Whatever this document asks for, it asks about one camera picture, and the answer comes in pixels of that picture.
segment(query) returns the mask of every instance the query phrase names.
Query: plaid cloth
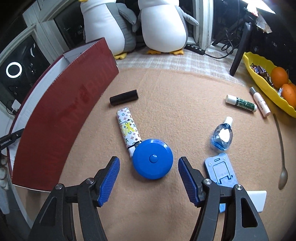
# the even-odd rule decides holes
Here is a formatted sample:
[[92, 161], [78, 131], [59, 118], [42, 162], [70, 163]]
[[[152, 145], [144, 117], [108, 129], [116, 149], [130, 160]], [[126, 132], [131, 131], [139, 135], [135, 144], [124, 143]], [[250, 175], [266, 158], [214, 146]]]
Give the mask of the plaid cloth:
[[[148, 55], [148, 47], [128, 53], [123, 60], [117, 60], [119, 68], [157, 68], [190, 71], [210, 75], [219, 79], [228, 80], [244, 86], [253, 85], [243, 61], [241, 61], [236, 74], [232, 77], [229, 74], [230, 67], [234, 60], [233, 55], [223, 59], [213, 59], [207, 55], [199, 55], [190, 50], [184, 49], [184, 55], [173, 55], [162, 53], [160, 55]], [[219, 47], [211, 46], [207, 54], [214, 57], [222, 57], [225, 52], [219, 51]]]

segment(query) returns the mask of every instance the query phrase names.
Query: hand sanitizer bottle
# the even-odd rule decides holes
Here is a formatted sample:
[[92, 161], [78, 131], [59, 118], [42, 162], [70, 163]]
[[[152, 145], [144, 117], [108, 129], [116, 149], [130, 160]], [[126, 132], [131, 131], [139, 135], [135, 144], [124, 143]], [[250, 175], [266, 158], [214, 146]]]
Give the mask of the hand sanitizer bottle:
[[211, 143], [213, 146], [218, 148], [221, 151], [226, 151], [232, 141], [232, 125], [233, 119], [230, 116], [226, 117], [226, 120], [223, 124], [217, 126], [214, 134], [211, 138]]

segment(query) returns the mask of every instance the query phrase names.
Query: penguin plush toy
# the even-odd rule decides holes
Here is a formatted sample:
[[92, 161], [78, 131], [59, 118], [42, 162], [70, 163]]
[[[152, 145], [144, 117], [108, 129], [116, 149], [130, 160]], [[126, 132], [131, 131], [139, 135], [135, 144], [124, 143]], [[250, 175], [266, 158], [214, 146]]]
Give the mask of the penguin plush toy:
[[179, 0], [138, 0], [140, 14], [133, 26], [137, 31], [142, 24], [148, 53], [184, 54], [183, 48], [188, 40], [185, 21], [197, 26], [198, 22], [179, 7]]
[[84, 18], [86, 43], [105, 38], [115, 59], [124, 59], [136, 47], [132, 26], [137, 22], [135, 13], [116, 0], [79, 0]]

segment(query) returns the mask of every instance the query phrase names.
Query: black tripod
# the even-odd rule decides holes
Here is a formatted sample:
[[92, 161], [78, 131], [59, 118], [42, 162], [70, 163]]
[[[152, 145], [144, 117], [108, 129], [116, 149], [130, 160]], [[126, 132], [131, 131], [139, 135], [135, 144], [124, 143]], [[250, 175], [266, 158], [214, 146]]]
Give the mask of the black tripod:
[[[246, 50], [247, 44], [250, 40], [251, 32], [253, 30], [253, 26], [256, 24], [257, 17], [254, 16], [251, 13], [245, 14], [245, 16], [238, 21], [236, 21], [227, 31], [229, 33], [232, 33], [235, 29], [239, 28], [240, 26], [244, 26], [244, 31], [242, 34], [242, 38], [239, 43], [239, 47], [237, 50], [237, 54], [235, 55], [234, 61], [232, 63], [232, 66], [229, 70], [229, 74], [231, 76], [234, 76], [235, 72], [237, 71], [237, 68], [239, 66], [240, 61], [242, 60], [242, 56], [244, 55], [244, 52]], [[225, 31], [221, 31], [218, 34], [217, 39], [212, 43], [212, 45], [217, 45], [220, 43], [224, 38], [226, 34]]]

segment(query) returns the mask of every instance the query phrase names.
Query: spoon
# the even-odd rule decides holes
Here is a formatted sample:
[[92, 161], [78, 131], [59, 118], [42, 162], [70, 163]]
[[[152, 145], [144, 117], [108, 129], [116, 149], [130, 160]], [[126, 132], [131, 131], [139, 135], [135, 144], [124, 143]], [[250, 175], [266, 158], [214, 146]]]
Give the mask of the spoon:
[[288, 181], [288, 171], [285, 167], [285, 154], [284, 154], [283, 139], [281, 137], [281, 130], [279, 129], [279, 122], [275, 114], [274, 114], [274, 121], [276, 122], [276, 128], [278, 129], [278, 133], [279, 133], [279, 142], [281, 145], [281, 175], [279, 177], [279, 190], [282, 190]]

